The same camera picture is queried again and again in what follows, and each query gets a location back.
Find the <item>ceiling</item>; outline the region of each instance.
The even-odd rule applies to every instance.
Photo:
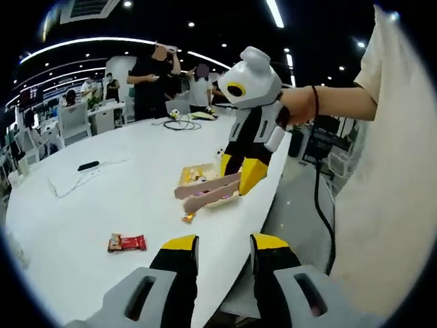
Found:
[[[194,0],[189,1],[190,4],[187,4],[188,1],[132,0],[130,8],[125,8],[123,2],[67,1],[61,7],[64,9],[60,14],[61,20],[64,17],[63,24],[58,21],[52,25],[44,25],[44,19],[49,10],[52,10],[51,17],[54,17],[56,8],[50,4],[35,8],[35,17],[27,21],[33,24],[33,29],[28,27],[29,33],[23,32],[23,43],[17,48],[18,51],[13,52],[14,57],[10,58],[12,73],[2,77],[5,80],[3,85],[8,86],[11,92],[2,93],[1,103],[17,95],[24,85],[33,85],[77,70],[104,67],[106,58],[124,55],[125,52],[137,56],[148,55],[152,51],[150,45],[134,42],[84,42],[41,53],[18,65],[20,54],[25,57],[28,52],[33,53],[60,42],[101,36],[157,40],[175,45],[182,49],[179,58],[184,60],[183,70],[189,70],[201,61],[188,55],[187,51],[232,66],[239,61],[239,54],[246,46],[256,46],[271,56],[272,67],[284,83],[290,83],[290,70],[283,50],[289,48],[297,86],[321,83],[337,87],[351,86],[364,52],[356,43],[367,43],[374,23],[371,1],[276,0],[285,25],[283,29],[275,25],[266,0],[221,0],[211,3]],[[45,42],[42,42],[42,26],[46,27]],[[223,69],[206,63],[218,71]],[[87,74],[79,73],[77,78]],[[58,82],[55,79],[47,85]]]

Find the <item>yellow robot eye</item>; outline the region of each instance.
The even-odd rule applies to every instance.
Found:
[[[235,82],[228,83],[226,85],[226,88],[227,91],[234,97],[241,97],[246,94],[246,90],[239,83],[235,83]]]

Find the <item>red snack wrapper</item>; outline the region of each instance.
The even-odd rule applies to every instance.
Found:
[[[111,239],[109,239],[109,253],[112,253],[113,251],[132,251],[134,249],[139,249],[140,251],[145,251],[147,249],[144,235],[136,237],[122,237],[121,234],[112,234]]]

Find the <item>black robot eye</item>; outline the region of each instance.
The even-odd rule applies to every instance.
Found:
[[[243,90],[235,85],[227,87],[227,91],[234,97],[241,97],[243,95]]]

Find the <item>black remote control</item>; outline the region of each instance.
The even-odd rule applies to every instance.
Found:
[[[84,169],[91,169],[92,167],[95,167],[95,166],[97,166],[99,164],[100,163],[98,161],[82,164],[81,166],[79,166],[79,168],[77,170],[80,172],[80,171],[83,171]]]

